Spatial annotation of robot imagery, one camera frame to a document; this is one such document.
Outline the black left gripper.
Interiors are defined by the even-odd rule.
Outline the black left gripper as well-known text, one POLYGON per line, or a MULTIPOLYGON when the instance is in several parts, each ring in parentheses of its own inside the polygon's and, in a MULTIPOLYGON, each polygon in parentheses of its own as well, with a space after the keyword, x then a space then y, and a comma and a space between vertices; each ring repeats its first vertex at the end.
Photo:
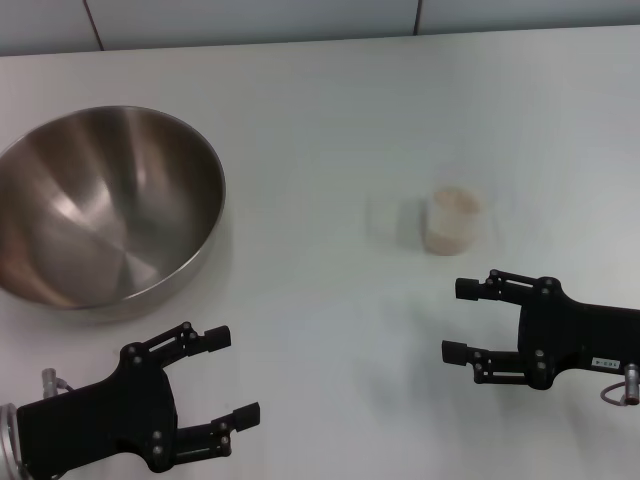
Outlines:
POLYGON ((33 478, 51 478, 120 453, 141 457, 154 473, 174 463, 231 455, 231 433, 260 424, 258 402, 209 423, 179 428, 163 368, 231 346, 220 326, 198 334, 190 322, 124 347, 106 379, 17 409, 22 461, 33 478))

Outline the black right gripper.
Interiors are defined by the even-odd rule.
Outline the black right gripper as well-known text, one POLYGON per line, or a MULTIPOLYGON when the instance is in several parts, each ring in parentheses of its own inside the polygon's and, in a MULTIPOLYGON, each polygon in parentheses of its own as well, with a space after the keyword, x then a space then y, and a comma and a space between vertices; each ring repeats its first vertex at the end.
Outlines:
POLYGON ((476 384, 529 385, 549 389, 573 369, 622 375, 639 364, 639 312, 571 299, 559 280, 535 279, 491 269, 484 281, 457 278, 460 300, 523 304, 518 351, 480 349, 443 340, 446 364, 470 365, 476 384))

